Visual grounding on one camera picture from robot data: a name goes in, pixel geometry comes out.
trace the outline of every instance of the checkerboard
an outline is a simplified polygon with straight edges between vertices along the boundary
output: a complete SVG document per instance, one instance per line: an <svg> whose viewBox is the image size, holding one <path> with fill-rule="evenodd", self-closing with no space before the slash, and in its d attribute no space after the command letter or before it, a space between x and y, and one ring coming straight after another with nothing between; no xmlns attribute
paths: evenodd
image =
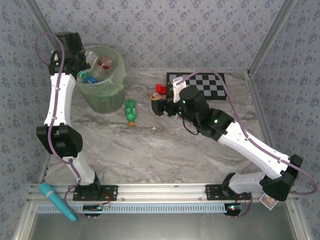
<svg viewBox="0 0 320 240"><path fill-rule="evenodd" d="M182 76L183 78L187 77L191 73L186 72L167 72L166 73L166 97L172 97L174 95L173 87L171 84L173 79L176 77ZM219 73L222 77L224 83L226 83L225 75L223 73ZM227 94L224 90L224 86L222 85L220 79L213 73L210 72L202 72L198 73L189 80L185 81L187 86L196 86L196 88L200 91L203 91L204 96L207 100L226 100Z"/></svg>

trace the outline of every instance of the red object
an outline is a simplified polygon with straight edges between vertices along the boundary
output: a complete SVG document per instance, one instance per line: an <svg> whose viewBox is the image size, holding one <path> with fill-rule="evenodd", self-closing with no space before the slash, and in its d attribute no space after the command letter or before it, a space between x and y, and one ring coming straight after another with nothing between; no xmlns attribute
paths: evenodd
<svg viewBox="0 0 320 240"><path fill-rule="evenodd" d="M161 84L157 84L157 85L155 85L155 91L161 95L166 95L167 94L167 87L161 86Z"/></svg>

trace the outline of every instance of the trash bin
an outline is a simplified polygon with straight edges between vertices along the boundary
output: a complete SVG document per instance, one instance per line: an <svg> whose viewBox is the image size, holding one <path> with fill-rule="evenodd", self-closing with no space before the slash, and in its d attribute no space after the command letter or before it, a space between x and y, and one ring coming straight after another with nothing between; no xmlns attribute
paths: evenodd
<svg viewBox="0 0 320 240"><path fill-rule="evenodd" d="M126 76L125 62L122 56L107 46L90 46L86 51L92 51L99 57L108 56L112 59L112 67L107 71L107 77L97 83L83 83L80 72L77 76L76 86L89 106L97 113L108 114L117 111L125 102L125 89L123 80Z"/></svg>

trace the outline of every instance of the small card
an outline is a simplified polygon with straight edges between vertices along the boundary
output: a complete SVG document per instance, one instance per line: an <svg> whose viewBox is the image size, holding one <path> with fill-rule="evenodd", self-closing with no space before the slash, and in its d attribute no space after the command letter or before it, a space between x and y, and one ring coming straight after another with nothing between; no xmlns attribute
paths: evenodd
<svg viewBox="0 0 320 240"><path fill-rule="evenodd" d="M278 203L278 200L273 199L265 193L260 197L259 201L269 210L272 210Z"/></svg>

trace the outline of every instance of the bottle label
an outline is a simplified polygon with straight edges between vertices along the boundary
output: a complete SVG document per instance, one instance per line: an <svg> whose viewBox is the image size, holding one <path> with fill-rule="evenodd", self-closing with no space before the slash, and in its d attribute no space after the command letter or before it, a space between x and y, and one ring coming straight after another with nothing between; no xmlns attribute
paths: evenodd
<svg viewBox="0 0 320 240"><path fill-rule="evenodd" d="M132 107L129 107L125 110L125 113L126 114L136 114L136 109L135 108L132 108Z"/></svg>

